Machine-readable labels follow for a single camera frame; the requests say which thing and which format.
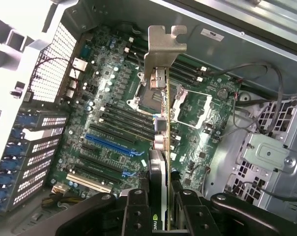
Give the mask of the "CPU socket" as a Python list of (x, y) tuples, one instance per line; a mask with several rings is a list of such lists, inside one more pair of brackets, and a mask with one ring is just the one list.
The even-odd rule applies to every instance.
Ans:
[(161, 92), (159, 90), (150, 90), (148, 82), (144, 82), (144, 73), (138, 72), (136, 79), (138, 85), (135, 87), (133, 98), (127, 100), (127, 105), (133, 110), (152, 116), (161, 113)]

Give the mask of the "white motherboard power connector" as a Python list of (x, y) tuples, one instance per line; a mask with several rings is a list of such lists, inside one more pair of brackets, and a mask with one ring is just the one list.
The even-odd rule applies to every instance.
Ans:
[(51, 193), (64, 195), (68, 191), (68, 189), (69, 189), (68, 185), (63, 183), (57, 183), (52, 187)]

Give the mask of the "blue expansion slot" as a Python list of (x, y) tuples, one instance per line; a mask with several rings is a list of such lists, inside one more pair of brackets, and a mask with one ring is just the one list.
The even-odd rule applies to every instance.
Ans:
[(130, 156), (130, 157), (142, 156), (145, 153), (145, 151), (137, 152), (135, 149), (129, 149), (129, 148), (120, 146), (118, 144), (115, 144), (115, 143), (110, 142), (110, 141), (106, 141), (104, 139), (101, 139), (101, 138), (96, 137), (96, 136), (91, 135), (91, 134), (86, 134), (85, 138), (87, 140), (91, 141), (91, 142), (94, 142), (95, 144), (102, 145), (102, 146), (104, 146), (106, 148), (112, 149), (112, 150), (114, 150), (116, 152), (119, 152), (121, 154)]

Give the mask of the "open black PC case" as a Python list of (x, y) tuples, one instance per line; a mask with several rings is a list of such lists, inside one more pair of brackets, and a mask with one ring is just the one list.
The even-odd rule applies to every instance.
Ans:
[[(203, 191), (181, 182), (207, 201), (215, 194), (238, 198), (226, 185), (243, 141), (250, 133), (272, 132), (282, 101), (297, 99), (297, 0), (0, 0), (0, 162), (19, 161), (17, 172), (8, 174), (11, 183), (0, 188), (7, 192), (0, 236), (55, 236), (60, 213), (105, 193), (70, 201), (51, 193), (50, 181), (72, 112), (68, 90), (78, 87), (90, 66), (80, 60), (82, 48), (102, 26), (147, 46), (150, 26), (164, 26), (166, 33), (185, 26), (187, 33), (176, 40), (187, 50), (179, 55), (240, 83)], [(36, 115), (38, 121), (17, 124), (18, 114)], [(24, 139), (11, 137), (12, 129), (21, 129)], [(7, 144), (24, 150), (3, 156)], [(119, 198), (136, 188), (140, 180), (137, 187), (110, 194)], [(174, 224), (170, 197), (170, 229), (151, 228), (151, 236), (189, 236)], [(297, 236), (297, 222), (278, 217), (285, 220), (285, 236)]]

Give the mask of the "white expansion slot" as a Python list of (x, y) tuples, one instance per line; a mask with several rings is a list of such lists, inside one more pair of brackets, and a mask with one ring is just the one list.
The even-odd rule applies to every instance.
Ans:
[(95, 180), (89, 179), (78, 174), (68, 173), (66, 179), (98, 192), (110, 193), (112, 191), (111, 186), (101, 184)]

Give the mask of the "perforated metal disk bay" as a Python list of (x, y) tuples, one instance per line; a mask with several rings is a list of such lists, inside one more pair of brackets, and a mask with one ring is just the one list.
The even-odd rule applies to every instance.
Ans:
[(246, 136), (237, 162), (227, 191), (297, 222), (297, 99), (282, 101), (272, 132)]

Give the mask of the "green motherboard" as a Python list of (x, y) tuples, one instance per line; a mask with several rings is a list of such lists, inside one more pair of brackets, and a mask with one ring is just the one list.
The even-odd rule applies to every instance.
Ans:
[[(111, 193), (118, 195), (122, 190), (137, 187), (149, 169), (148, 155), (153, 149), (155, 126), (153, 115), (139, 113), (127, 105), (133, 98), (138, 82), (137, 73), (143, 72), (143, 58), (148, 51), (147, 42), (131, 37), (123, 32), (102, 26), (97, 27), (86, 37), (80, 55), (81, 62), (89, 62), (78, 87), (68, 90), (74, 97), (71, 115), (65, 129), (60, 149), (50, 172), (51, 186), (63, 183), (69, 186), (64, 194), (70, 201), (85, 199), (99, 193), (83, 185), (66, 179), (68, 173), (78, 174), (101, 184), (112, 187)], [(210, 165), (232, 112), (234, 96), (240, 83), (226, 75), (215, 75), (212, 68), (187, 55), (179, 55), (169, 70), (170, 101), (172, 108), (177, 87), (210, 94), (213, 99), (210, 112), (200, 129), (171, 122), (170, 157), (173, 171), (180, 174), (183, 187), (203, 191), (203, 182), (210, 172)], [(226, 100), (217, 98), (219, 89), (227, 89)], [(196, 125), (203, 114), (206, 96), (188, 93), (180, 106), (179, 121)], [(89, 128), (90, 124), (113, 128), (135, 138), (135, 144), (114, 139)], [(95, 144), (85, 138), (91, 134), (137, 152), (145, 151), (142, 156), (127, 156)], [(86, 155), (111, 164), (122, 170), (136, 173), (128, 177), (78, 159)], [(75, 164), (98, 170), (120, 179), (119, 184), (107, 182), (74, 170)]]

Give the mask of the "black expansion slot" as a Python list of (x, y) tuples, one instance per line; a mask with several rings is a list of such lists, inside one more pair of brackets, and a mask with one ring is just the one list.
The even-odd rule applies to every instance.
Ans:
[(129, 137), (128, 135), (121, 133), (120, 131), (116, 131), (113, 128), (102, 127), (96, 124), (90, 124), (89, 128), (104, 135), (113, 137), (114, 139), (124, 141), (128, 144), (135, 144), (135, 138)]
[(91, 163), (91, 164), (96, 165), (96, 166), (107, 168), (107, 169), (109, 169), (111, 171), (115, 171), (117, 173), (120, 173), (123, 176), (128, 176), (128, 177), (136, 176), (136, 173), (131, 173), (131, 172), (128, 172), (126, 170), (122, 170), (121, 168), (118, 168), (118, 167), (113, 166), (111, 164), (105, 163), (103, 161), (99, 161), (99, 160), (97, 160), (95, 158), (92, 158), (92, 157), (89, 157), (89, 156), (86, 156), (86, 155), (80, 154), (78, 156), (78, 159), (82, 160), (82, 161), (86, 161), (86, 162)]
[(93, 177), (97, 177), (101, 180), (106, 180), (107, 182), (111, 182), (114, 184), (119, 184), (120, 183), (120, 179), (116, 178), (116, 177), (112, 177), (109, 176), (107, 174), (104, 174), (98, 170), (94, 170), (92, 168), (89, 167), (85, 167), (84, 165), (81, 164), (75, 164), (74, 165), (74, 170), (78, 173), (85, 173), (89, 176), (93, 176)]

